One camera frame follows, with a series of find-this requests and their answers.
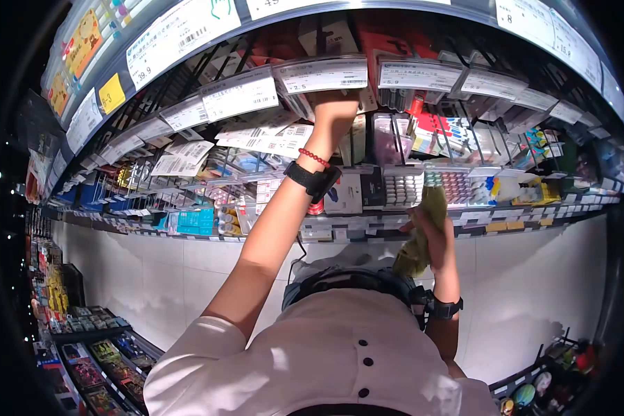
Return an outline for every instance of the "black wrist strap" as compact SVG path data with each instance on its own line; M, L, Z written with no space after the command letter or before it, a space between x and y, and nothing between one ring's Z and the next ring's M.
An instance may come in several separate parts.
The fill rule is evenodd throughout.
M326 168L323 172L311 173L301 168L295 161L291 162L284 171L284 175L305 187L307 194L312 196L312 204L317 204L323 199L341 174L342 172L336 166Z
M453 315L464 306L462 298L456 304L447 304L437 299L432 290L425 290L422 286L417 286L409 291L409 302L412 305L424 305L425 312L440 320L453 318Z

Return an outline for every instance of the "white shirt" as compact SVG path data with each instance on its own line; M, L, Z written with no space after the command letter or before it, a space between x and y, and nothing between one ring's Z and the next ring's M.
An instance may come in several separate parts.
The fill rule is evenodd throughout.
M284 416L318 404L409 415L499 413L485 383L449 376L436 345L391 295L309 295L246 344L225 320L195 320L146 379L150 415Z

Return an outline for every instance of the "store aisle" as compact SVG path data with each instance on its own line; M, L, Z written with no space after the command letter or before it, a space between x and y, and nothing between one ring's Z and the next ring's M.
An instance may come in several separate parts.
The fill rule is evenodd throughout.
M167 349L203 311L232 270L241 243L121 235L57 222L64 261L83 273L88 304L108 307L153 344ZM306 260L346 244L306 244ZM400 243L352 244L349 250L394 255ZM296 245L280 270L255 333L279 315ZM591 337L606 267L604 217L565 229L457 240L465 310L456 361L468 377L493 383L531 365L538 346L571 327ZM432 274L422 281L433 283Z

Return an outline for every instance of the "person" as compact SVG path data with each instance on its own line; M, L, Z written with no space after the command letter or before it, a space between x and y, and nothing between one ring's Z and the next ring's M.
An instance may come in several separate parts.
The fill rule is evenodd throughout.
M317 93L315 100L305 150L327 162L349 131L358 100L340 91ZM296 163L308 172L325 169L302 152ZM246 349L311 200L305 187L283 180L229 277L150 371L144 387L150 415L497 413L486 384L466 378L454 362L459 313L431 315L421 331L402 295L403 287L415 287L413 280L395 276L385 259L357 258L349 268L335 260L329 268L297 263L282 314ZM452 222L441 230L423 211L409 214L401 230L417 228L429 240L434 297L456 304Z

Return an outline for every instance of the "red beaded bracelet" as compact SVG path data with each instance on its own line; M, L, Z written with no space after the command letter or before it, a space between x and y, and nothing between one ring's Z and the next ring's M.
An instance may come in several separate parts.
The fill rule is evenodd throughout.
M314 159L315 161L323 164L323 167L325 167L326 169L329 169L331 167L331 164L329 162L326 162L325 160L323 160L322 158L318 157L316 154L310 152L309 150L306 150L304 148L300 148L298 149L298 151L302 154L305 154L307 157L310 157L312 159Z

